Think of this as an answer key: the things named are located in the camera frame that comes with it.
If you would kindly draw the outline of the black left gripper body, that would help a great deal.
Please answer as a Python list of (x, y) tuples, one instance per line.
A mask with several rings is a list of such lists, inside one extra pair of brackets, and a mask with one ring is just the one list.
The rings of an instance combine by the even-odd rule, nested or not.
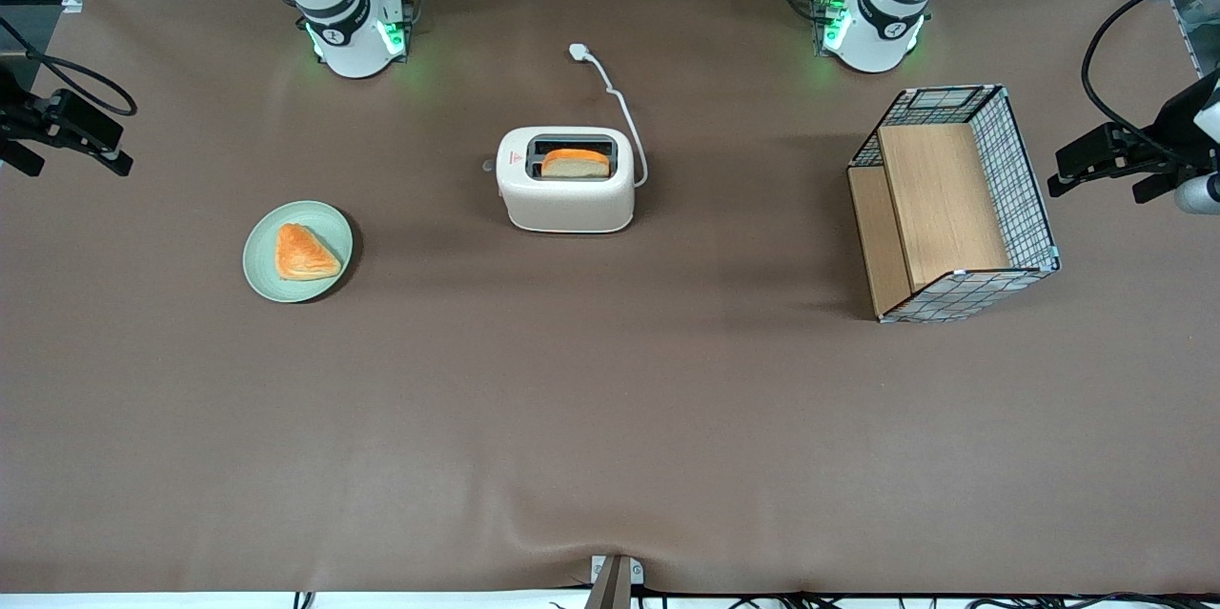
[(1219, 92), (1216, 68), (1165, 103), (1135, 148), (1146, 178), (1132, 186), (1137, 204), (1172, 193), (1176, 204), (1218, 204)]

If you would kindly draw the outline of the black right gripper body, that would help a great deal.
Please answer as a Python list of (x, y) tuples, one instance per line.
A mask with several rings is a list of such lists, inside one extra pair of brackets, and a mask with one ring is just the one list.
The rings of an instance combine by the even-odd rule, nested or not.
[(1, 67), (1, 161), (26, 176), (38, 176), (44, 157), (30, 153), (23, 142), (48, 144), (51, 127), (48, 110), (55, 96), (37, 96), (16, 79), (9, 66)]

